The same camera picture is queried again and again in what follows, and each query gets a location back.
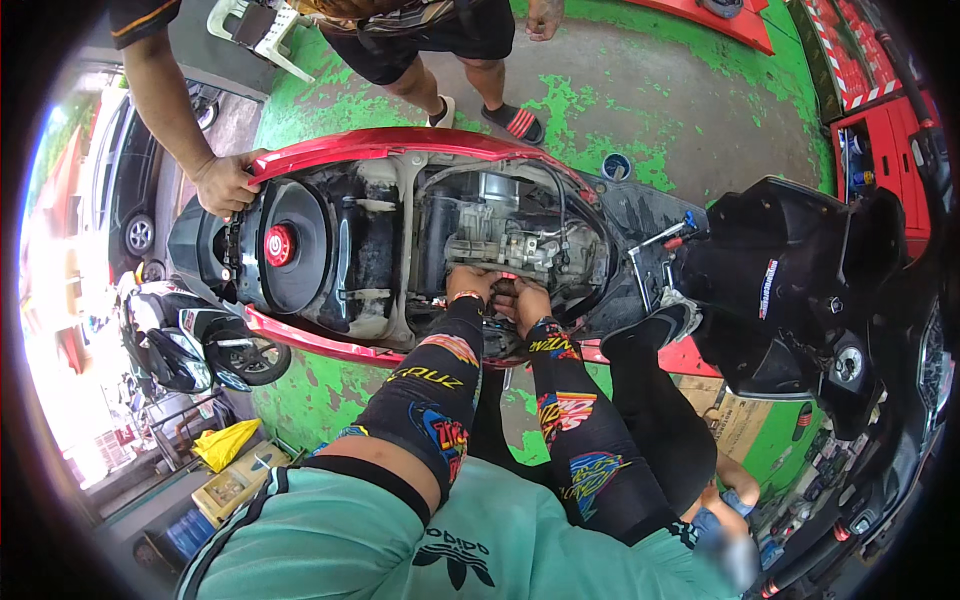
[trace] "black shorts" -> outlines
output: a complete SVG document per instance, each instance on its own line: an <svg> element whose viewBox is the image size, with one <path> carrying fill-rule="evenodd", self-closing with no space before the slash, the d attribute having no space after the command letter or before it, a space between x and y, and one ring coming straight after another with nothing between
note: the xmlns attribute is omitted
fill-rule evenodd
<svg viewBox="0 0 960 600"><path fill-rule="evenodd" d="M400 79L420 50L452 52L462 59L506 59L514 49L510 0L486 0L471 8L479 39L467 34L456 15L409 36L375 37L377 46L383 48L382 55L364 48L357 36L324 32L324 37L360 77L377 85Z"/></svg>

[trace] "car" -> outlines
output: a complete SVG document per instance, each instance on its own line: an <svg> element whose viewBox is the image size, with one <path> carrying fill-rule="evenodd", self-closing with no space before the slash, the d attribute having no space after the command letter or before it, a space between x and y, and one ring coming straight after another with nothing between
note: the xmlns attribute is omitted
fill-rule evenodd
<svg viewBox="0 0 960 600"><path fill-rule="evenodd" d="M106 245L110 283L135 270L154 247L160 149L130 93L108 90L91 141L91 184L81 202L81 223L83 236Z"/></svg>

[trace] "red striped slide sandal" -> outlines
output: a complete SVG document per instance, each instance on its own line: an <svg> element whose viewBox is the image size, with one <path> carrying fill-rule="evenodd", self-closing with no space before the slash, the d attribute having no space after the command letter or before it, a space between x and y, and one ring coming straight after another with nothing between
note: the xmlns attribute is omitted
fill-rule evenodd
<svg viewBox="0 0 960 600"><path fill-rule="evenodd" d="M483 107L480 113L485 119L507 130L507 133L524 144L539 146L546 136L546 129L537 115L526 108L505 104L497 110L487 110L487 107Z"/></svg>

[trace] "hand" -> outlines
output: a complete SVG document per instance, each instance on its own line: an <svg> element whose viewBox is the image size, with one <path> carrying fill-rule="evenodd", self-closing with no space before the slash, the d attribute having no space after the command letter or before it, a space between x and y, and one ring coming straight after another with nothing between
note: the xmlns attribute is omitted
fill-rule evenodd
<svg viewBox="0 0 960 600"><path fill-rule="evenodd" d="M200 206L218 217L229 217L253 202L253 195L260 191L260 184L247 184L250 174L244 169L267 152L260 148L242 155L215 156L204 163L190 176L197 186Z"/></svg>
<svg viewBox="0 0 960 600"><path fill-rule="evenodd" d="M716 477L711 478L704 490L700 492L700 502L706 509L716 506L717 502L723 502L720 498L720 490L717 488Z"/></svg>
<svg viewBox="0 0 960 600"><path fill-rule="evenodd" d="M532 41L546 41L557 33L564 18L564 0L530 0L527 35Z"/></svg>
<svg viewBox="0 0 960 600"><path fill-rule="evenodd" d="M550 295L529 279L514 279L513 288L512 296L497 294L493 297L493 309L516 323L517 333L525 340L537 321L553 316Z"/></svg>
<svg viewBox="0 0 960 600"><path fill-rule="evenodd" d="M483 303L490 301L490 289L493 283L502 278L499 271L484 271L468 265L458 265L453 268L446 278L446 297L453 297L461 292L476 292L483 297Z"/></svg>

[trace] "red fuel cap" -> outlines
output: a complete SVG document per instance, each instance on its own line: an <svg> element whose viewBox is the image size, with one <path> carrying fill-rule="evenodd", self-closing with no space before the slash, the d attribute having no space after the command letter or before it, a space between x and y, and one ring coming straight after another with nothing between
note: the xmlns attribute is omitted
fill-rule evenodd
<svg viewBox="0 0 960 600"><path fill-rule="evenodd" d="M274 225L263 240L263 251L272 267L282 267L294 256L294 232L290 226Z"/></svg>

